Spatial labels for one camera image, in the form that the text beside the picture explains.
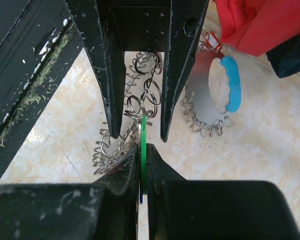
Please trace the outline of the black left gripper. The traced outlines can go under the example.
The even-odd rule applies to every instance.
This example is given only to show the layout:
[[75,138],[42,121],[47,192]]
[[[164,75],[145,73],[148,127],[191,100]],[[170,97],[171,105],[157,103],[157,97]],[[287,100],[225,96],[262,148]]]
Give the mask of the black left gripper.
[[67,0],[97,79],[108,130],[122,127],[124,51],[164,52],[160,138],[168,141],[174,108],[196,61],[208,0]]

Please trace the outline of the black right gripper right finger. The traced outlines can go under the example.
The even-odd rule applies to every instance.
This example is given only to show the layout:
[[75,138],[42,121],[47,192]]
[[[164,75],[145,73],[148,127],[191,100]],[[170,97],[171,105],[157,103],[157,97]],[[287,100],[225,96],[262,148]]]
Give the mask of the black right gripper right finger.
[[187,180],[146,146],[151,240],[300,240],[279,188],[260,180]]

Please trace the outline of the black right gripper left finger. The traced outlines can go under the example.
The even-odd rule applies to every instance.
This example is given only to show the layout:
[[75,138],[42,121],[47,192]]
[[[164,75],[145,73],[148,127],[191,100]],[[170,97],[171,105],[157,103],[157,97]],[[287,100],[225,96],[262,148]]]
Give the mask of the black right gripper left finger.
[[93,183],[0,185],[0,240],[137,239],[138,157]]

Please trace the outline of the steel key ring disc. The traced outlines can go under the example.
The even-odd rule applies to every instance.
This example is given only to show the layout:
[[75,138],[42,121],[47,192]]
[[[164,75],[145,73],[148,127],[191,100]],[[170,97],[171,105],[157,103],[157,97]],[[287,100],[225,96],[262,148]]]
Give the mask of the steel key ring disc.
[[124,159],[132,144],[136,143],[138,124],[158,114],[162,102],[161,87],[156,82],[163,71],[160,52],[132,52],[125,58],[127,72],[124,85],[122,126],[119,137],[110,136],[109,127],[99,130],[93,153],[94,175],[103,175],[114,170]]

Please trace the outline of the green key tag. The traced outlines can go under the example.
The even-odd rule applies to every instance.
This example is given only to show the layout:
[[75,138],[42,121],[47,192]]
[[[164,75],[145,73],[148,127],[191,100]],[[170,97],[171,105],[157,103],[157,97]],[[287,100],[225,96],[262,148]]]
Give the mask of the green key tag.
[[141,163],[141,177],[140,184],[142,194],[145,195],[147,193],[147,119],[146,116],[143,116],[140,121],[139,128],[139,156]]

